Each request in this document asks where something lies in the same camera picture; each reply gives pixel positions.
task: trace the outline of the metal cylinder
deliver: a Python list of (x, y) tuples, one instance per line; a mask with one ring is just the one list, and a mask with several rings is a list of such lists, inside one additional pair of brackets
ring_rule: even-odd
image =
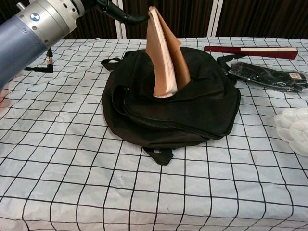
[(16, 16), (0, 26), (0, 44), (0, 91), (47, 50), (36, 34)]
[(6, 82), (76, 28), (81, 0), (36, 0), (0, 26), (0, 91)]
[(21, 11), (24, 10), (24, 9), (26, 8), (21, 2), (17, 3), (16, 6), (17, 6), (17, 8), (18, 8), (19, 10), (21, 10)]

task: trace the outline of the white plastic object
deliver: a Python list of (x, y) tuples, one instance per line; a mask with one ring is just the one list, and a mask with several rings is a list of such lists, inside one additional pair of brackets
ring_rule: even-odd
[(274, 121), (278, 136), (296, 154), (308, 157), (308, 108), (285, 109)]

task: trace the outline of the white tablecloth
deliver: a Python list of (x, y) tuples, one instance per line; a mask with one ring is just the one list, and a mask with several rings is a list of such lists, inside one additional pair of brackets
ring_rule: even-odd
[[(295, 60), (240, 59), (308, 73), (308, 40), (187, 38), (183, 46), (297, 46)], [(62, 40), (53, 74), (24, 71), (0, 104), (0, 230), (308, 230), (308, 158), (277, 136), (273, 116), (308, 94), (238, 82), (231, 135), (174, 151), (157, 165), (112, 134), (101, 95), (108, 57), (144, 39)], [(222, 53), (212, 53), (214, 57)], [(45, 56), (33, 65), (45, 65)]]

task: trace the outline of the black fabric item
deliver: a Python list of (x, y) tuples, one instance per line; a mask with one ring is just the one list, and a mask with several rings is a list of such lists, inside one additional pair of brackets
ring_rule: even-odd
[(308, 89), (308, 80), (305, 75), (297, 71), (278, 71), (237, 62), (232, 64), (229, 73), (278, 91), (303, 92)]
[(231, 132), (239, 90), (212, 56), (192, 48), (181, 51), (192, 80), (166, 99), (153, 96), (154, 69), (145, 50), (126, 55), (111, 73), (102, 102), (114, 134), (146, 148), (174, 149)]
[(160, 149), (158, 152), (155, 152), (153, 148), (143, 148), (144, 151), (153, 158), (153, 160), (159, 165), (168, 165), (170, 160), (173, 157), (173, 153), (171, 149)]

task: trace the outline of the black cable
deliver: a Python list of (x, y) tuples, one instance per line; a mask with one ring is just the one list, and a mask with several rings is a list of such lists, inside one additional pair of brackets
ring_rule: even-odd
[(53, 54), (51, 48), (48, 49), (47, 54), (47, 67), (27, 67), (25, 71), (35, 71), (35, 72), (42, 72), (42, 73), (53, 73)]
[(102, 13), (129, 26), (135, 26), (149, 19), (148, 14), (139, 16), (126, 14), (117, 5), (113, 4), (111, 0), (96, 0), (96, 2)]

